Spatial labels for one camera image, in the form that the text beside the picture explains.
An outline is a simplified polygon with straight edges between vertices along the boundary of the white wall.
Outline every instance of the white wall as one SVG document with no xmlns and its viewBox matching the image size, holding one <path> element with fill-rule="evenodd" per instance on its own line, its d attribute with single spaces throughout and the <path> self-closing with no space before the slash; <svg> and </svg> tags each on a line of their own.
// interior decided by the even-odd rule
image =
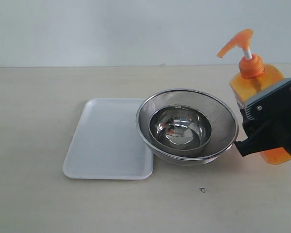
<svg viewBox="0 0 291 233">
<path fill-rule="evenodd" d="M 0 0 L 0 67 L 234 64 L 221 47 L 291 63 L 291 0 Z"/>
</svg>

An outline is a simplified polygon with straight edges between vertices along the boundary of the metal colander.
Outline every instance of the metal colander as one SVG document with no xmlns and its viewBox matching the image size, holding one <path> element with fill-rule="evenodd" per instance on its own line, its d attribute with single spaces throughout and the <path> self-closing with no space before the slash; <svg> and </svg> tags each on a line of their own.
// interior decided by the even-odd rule
<svg viewBox="0 0 291 233">
<path fill-rule="evenodd" d="M 210 121 L 211 140 L 197 157 L 176 156 L 154 146 L 149 132 L 151 118 L 158 110 L 171 105 L 197 109 Z M 165 90 L 146 99 L 137 111 L 136 125 L 140 136 L 155 155 L 177 165 L 208 163 L 229 149 L 238 135 L 236 117 L 225 103 L 209 94 L 190 89 Z"/>
</svg>

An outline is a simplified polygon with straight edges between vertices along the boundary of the orange liquid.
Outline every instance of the orange liquid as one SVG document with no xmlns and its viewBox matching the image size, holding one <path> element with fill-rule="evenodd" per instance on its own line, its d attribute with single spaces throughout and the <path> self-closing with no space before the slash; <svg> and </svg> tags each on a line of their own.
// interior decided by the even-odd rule
<svg viewBox="0 0 291 233">
<path fill-rule="evenodd" d="M 284 79 L 284 76 L 275 66 L 264 64 L 264 74 L 252 79 L 245 79 L 238 73 L 229 84 L 233 88 L 238 102 L 243 103 L 281 79 Z M 291 160 L 291 156 L 283 148 L 263 151 L 262 157 L 267 163 L 273 165 Z"/>
</svg>

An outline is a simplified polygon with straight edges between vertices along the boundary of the pump nozzle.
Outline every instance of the pump nozzle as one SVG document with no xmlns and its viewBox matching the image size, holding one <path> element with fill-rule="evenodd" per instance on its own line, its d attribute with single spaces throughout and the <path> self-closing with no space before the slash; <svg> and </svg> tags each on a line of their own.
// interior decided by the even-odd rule
<svg viewBox="0 0 291 233">
<path fill-rule="evenodd" d="M 244 57 L 239 62 L 241 75 L 246 79 L 251 79 L 264 72 L 262 58 L 256 54 L 251 54 L 250 42 L 253 35 L 253 30 L 245 29 L 237 33 L 217 54 L 222 58 L 228 51 L 235 46 L 242 48 Z"/>
<path fill-rule="evenodd" d="M 246 60 L 251 60 L 252 55 L 250 51 L 250 42 L 253 31 L 251 29 L 245 29 L 237 33 L 218 53 L 218 57 L 222 58 L 228 51 L 230 51 L 235 46 L 238 46 L 243 49 L 244 56 Z"/>
</svg>

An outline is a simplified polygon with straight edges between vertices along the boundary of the bowl rim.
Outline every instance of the bowl rim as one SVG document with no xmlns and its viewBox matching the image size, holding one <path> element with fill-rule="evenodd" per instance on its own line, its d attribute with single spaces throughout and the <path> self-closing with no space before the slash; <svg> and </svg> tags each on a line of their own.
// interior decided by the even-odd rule
<svg viewBox="0 0 291 233">
<path fill-rule="evenodd" d="M 222 104 L 229 112 L 230 114 L 232 115 L 233 119 L 234 119 L 234 123 L 235 123 L 235 133 L 234 133 L 234 136 L 233 136 L 233 140 L 231 141 L 231 143 L 229 145 L 227 145 L 225 148 L 223 148 L 222 150 L 214 153 L 214 154 L 211 154 L 211 155 L 208 155 L 208 156 L 203 156 L 203 157 L 181 157 L 181 156 L 177 156 L 177 155 L 173 155 L 173 154 L 170 154 L 170 153 L 167 153 L 159 148 L 157 148 L 156 146 L 154 146 L 152 143 L 150 143 L 146 137 L 143 135 L 143 133 L 141 132 L 141 129 L 140 129 L 140 125 L 139 125 L 139 115 L 140 115 L 140 111 L 141 109 L 143 108 L 143 106 L 151 99 L 153 99 L 154 97 L 156 96 L 159 96 L 161 94 L 164 94 L 164 93 L 168 93 L 168 92 L 178 92 L 178 91 L 184 91 L 184 92 L 193 92 L 193 93 L 198 93 L 198 94 L 201 94 L 201 95 L 205 95 L 205 96 L 208 96 L 216 101 L 218 101 L 220 104 Z M 238 125 L 238 121 L 237 121 L 237 118 L 234 114 L 234 112 L 232 111 L 232 109 L 226 104 L 224 103 L 222 100 L 218 99 L 217 97 L 211 95 L 211 94 L 208 94 L 206 92 L 202 92 L 202 91 L 197 91 L 197 90 L 194 90 L 194 89 L 186 89 L 186 88 L 174 88 L 174 89 L 167 89 L 167 90 L 164 90 L 164 91 L 160 91 L 160 92 L 157 92 L 155 94 L 153 94 L 152 96 L 148 97 L 147 99 L 145 99 L 142 104 L 139 106 L 138 110 L 137 110 L 137 113 L 136 113 L 136 127 L 137 127 L 137 131 L 140 135 L 140 137 L 143 139 L 143 141 L 147 144 L 148 147 L 150 147 L 151 149 L 153 149 L 154 151 L 157 151 L 161 154 L 164 154 L 165 156 L 167 157 L 170 157 L 170 158 L 173 158 L 173 159 L 177 159 L 177 160 L 186 160 L 186 161 L 199 161 L 199 160 L 205 160 L 205 159 L 209 159 L 209 158 L 212 158 L 212 157 L 215 157 L 225 151 L 227 151 L 228 149 L 230 149 L 232 146 L 233 146 L 233 143 L 235 142 L 235 140 L 237 139 L 238 137 L 238 133 L 239 133 L 239 125 Z"/>
<path fill-rule="evenodd" d="M 209 126 L 210 126 L 210 135 L 209 135 L 207 141 L 204 142 L 204 143 L 203 143 L 202 145 L 200 145 L 199 147 L 195 147 L 195 148 L 193 148 L 193 149 L 188 149 L 188 150 L 179 150 L 179 149 L 170 148 L 170 147 L 164 145 L 163 143 L 161 143 L 159 140 L 157 140 L 157 139 L 155 138 L 155 136 L 153 135 L 152 131 L 151 131 L 151 120 L 152 120 L 152 118 L 154 117 L 154 115 L 155 115 L 157 112 L 159 112 L 159 111 L 161 111 L 161 110 L 163 110 L 163 109 L 165 109 L 165 108 L 168 108 L 168 107 L 181 107 L 181 108 L 183 107 L 183 108 L 189 108 L 189 109 L 192 109 L 192 110 L 198 112 L 199 114 L 201 114 L 201 115 L 202 115 L 202 116 L 207 120 L 207 122 L 208 122 L 208 124 L 209 124 Z M 212 124 L 211 124 L 210 120 L 208 119 L 208 117 L 207 117 L 204 113 L 202 113 L 201 111 L 199 111 L 199 110 L 197 110 L 197 109 L 195 109 L 195 108 L 189 107 L 189 106 L 187 106 L 187 105 L 176 105 L 176 104 L 168 105 L 167 107 L 160 108 L 160 109 L 157 110 L 154 114 L 152 114 L 152 116 L 151 116 L 151 118 L 150 118 L 150 122 L 149 122 L 149 124 L 148 124 L 148 130 L 149 130 L 150 136 L 151 136 L 151 137 L 152 137 L 152 138 L 153 138 L 153 139 L 154 139 L 154 140 L 155 140 L 159 145 L 161 145 L 161 146 L 164 147 L 164 148 L 168 148 L 168 149 L 174 150 L 174 151 L 176 151 L 176 152 L 181 152 L 181 151 L 183 151 L 183 152 L 191 152 L 191 151 L 199 150 L 199 149 L 205 147 L 205 146 L 210 142 L 211 137 L 212 137 L 212 132 L 213 132 L 213 130 L 212 130 Z"/>
</svg>

